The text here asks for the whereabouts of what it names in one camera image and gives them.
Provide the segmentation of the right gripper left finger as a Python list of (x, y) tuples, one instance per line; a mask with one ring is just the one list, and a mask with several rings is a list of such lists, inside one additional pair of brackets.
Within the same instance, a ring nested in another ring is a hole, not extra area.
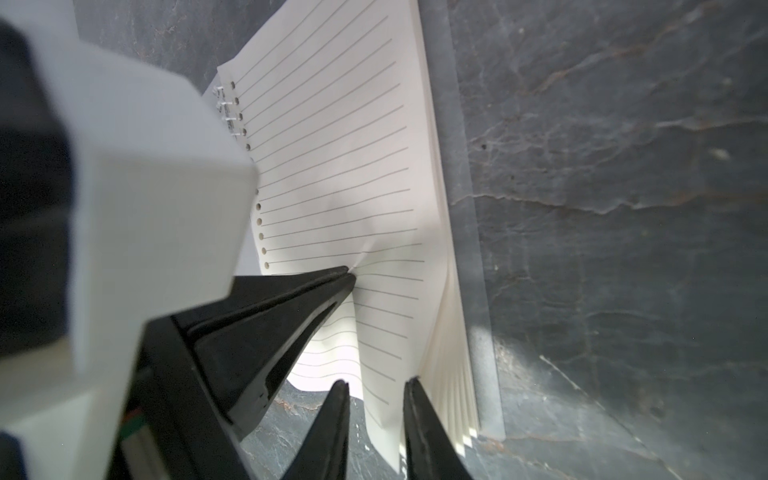
[(349, 384), (337, 380), (282, 479), (344, 480), (347, 474), (349, 422)]

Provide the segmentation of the white lined spiral notebook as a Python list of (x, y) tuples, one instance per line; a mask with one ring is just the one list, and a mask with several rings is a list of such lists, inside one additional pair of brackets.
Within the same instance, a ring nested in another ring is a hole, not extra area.
[(326, 391), (346, 381), (372, 445), (397, 469), (404, 385), (418, 378), (464, 456), (479, 403), (417, 3), (287, 1), (218, 77), (258, 173), (261, 273), (346, 267), (356, 278), (289, 382)]

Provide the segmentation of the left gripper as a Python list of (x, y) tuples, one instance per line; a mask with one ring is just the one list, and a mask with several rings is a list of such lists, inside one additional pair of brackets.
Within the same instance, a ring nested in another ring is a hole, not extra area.
[(347, 267), (236, 276), (227, 298), (149, 322), (107, 477), (250, 479), (237, 437), (355, 283)]

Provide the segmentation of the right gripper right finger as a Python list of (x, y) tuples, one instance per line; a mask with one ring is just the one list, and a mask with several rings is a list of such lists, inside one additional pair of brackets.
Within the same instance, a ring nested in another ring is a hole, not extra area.
[(405, 383), (403, 421), (407, 477), (471, 480), (418, 377)]

